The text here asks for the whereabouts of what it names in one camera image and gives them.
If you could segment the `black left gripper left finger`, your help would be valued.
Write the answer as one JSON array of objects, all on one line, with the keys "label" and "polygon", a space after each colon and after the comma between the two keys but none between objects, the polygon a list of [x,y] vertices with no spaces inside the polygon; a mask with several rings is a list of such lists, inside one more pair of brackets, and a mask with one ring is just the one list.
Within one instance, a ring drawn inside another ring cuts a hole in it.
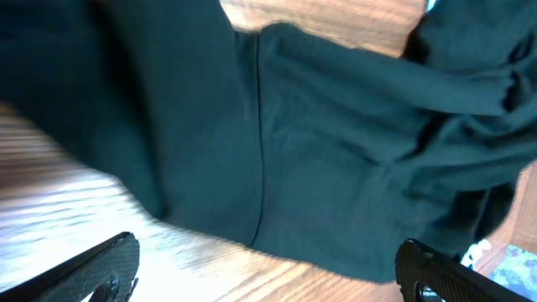
[{"label": "black left gripper left finger", "polygon": [[131,232],[92,247],[1,293],[1,302],[128,302],[138,279],[140,246]]}]

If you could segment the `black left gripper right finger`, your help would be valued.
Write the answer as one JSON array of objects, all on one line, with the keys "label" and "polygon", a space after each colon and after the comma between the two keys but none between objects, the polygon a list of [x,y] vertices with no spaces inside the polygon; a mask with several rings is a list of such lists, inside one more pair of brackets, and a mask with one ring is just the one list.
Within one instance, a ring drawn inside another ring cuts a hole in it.
[{"label": "black left gripper right finger", "polygon": [[404,302],[530,302],[413,238],[400,245],[395,274]]}]

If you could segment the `light blue t-shirt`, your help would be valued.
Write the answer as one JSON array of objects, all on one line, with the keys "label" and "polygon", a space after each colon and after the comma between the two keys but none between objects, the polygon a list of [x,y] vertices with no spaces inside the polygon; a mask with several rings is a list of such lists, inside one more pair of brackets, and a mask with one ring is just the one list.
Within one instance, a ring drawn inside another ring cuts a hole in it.
[{"label": "light blue t-shirt", "polygon": [[492,256],[492,247],[486,239],[474,243],[460,263],[514,293],[536,301],[536,255],[520,247],[508,245],[505,254],[494,255],[495,258],[499,257],[500,262],[493,263],[492,271],[487,273],[484,267],[485,257]]}]

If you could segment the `black t-shirt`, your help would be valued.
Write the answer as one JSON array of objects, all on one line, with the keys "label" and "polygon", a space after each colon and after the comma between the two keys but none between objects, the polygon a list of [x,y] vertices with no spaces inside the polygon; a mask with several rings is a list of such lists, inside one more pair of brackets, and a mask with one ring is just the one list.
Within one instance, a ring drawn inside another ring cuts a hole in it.
[{"label": "black t-shirt", "polygon": [[4,1],[1,98],[169,224],[394,279],[494,232],[536,158],[536,4],[441,1],[394,58],[217,1]]}]

